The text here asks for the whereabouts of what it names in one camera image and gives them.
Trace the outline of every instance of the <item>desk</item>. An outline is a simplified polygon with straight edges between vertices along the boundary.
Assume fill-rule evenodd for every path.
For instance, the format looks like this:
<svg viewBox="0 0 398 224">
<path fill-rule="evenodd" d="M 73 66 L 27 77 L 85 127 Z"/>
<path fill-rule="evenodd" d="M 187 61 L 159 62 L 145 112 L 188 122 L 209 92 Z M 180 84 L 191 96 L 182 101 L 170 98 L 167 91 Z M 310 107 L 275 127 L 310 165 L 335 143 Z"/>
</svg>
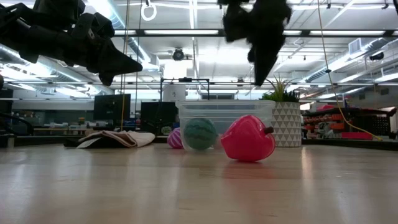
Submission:
<svg viewBox="0 0 398 224">
<path fill-rule="evenodd" d="M 0 151 L 0 223 L 396 224 L 396 152 L 278 148 L 260 162 L 223 151 Z"/>
<path fill-rule="evenodd" d="M 92 129 L 69 129 L 69 128 L 35 128 L 36 132 L 45 132 L 47 135 L 52 135 L 53 132 L 61 131 L 64 135 L 85 135 L 86 131 L 92 131 Z"/>
</svg>

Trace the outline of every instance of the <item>pink striped ball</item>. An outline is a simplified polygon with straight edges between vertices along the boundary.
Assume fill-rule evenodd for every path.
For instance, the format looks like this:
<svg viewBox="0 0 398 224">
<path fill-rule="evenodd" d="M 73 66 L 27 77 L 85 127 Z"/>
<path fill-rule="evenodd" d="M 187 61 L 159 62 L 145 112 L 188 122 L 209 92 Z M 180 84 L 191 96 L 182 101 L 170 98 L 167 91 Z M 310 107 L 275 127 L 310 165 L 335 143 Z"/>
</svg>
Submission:
<svg viewBox="0 0 398 224">
<path fill-rule="evenodd" d="M 182 149 L 182 141 L 181 141 L 181 129 L 174 129 L 169 136 L 167 137 L 167 144 L 171 146 L 173 149 Z"/>
</svg>

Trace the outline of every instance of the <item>potted plant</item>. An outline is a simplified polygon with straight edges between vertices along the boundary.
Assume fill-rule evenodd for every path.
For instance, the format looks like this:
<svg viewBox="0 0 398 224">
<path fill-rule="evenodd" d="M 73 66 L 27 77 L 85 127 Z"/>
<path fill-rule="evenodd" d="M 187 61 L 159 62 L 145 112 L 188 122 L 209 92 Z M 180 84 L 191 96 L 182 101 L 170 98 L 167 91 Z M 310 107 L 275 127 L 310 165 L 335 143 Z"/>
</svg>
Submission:
<svg viewBox="0 0 398 224">
<path fill-rule="evenodd" d="M 301 115 L 300 93 L 286 91 L 286 86 L 293 80 L 276 78 L 276 83 L 267 80 L 274 87 L 273 93 L 263 94 L 260 100 L 275 101 L 275 109 L 272 111 L 272 127 L 277 147 L 301 146 Z"/>
</svg>

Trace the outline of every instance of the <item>black monitor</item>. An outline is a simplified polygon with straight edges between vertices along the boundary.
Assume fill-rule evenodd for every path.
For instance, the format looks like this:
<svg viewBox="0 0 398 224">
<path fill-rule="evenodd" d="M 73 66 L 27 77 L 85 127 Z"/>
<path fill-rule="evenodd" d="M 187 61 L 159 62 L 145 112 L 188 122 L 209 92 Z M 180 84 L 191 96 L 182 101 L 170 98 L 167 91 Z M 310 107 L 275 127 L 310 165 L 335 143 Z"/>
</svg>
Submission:
<svg viewBox="0 0 398 224">
<path fill-rule="evenodd" d="M 178 108 L 175 102 L 142 102 L 141 103 L 141 130 L 155 135 L 165 135 L 162 128 L 173 128 L 179 122 Z"/>
<path fill-rule="evenodd" d="M 130 119 L 130 102 L 131 95 L 104 95 L 95 96 L 94 98 L 94 119 L 95 120 L 113 120 L 120 121 L 123 110 L 124 96 L 124 113 L 123 119 Z"/>
</svg>

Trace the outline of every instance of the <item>green striped ball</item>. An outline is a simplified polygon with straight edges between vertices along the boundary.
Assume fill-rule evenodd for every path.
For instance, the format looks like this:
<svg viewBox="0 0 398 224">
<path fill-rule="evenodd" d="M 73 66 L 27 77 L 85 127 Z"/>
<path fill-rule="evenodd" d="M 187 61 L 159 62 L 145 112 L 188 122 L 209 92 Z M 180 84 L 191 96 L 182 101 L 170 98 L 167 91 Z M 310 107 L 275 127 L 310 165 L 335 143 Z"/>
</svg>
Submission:
<svg viewBox="0 0 398 224">
<path fill-rule="evenodd" d="M 183 133 L 185 143 L 199 151 L 214 145 L 218 136 L 214 124 L 205 118 L 193 118 L 188 121 Z"/>
</svg>

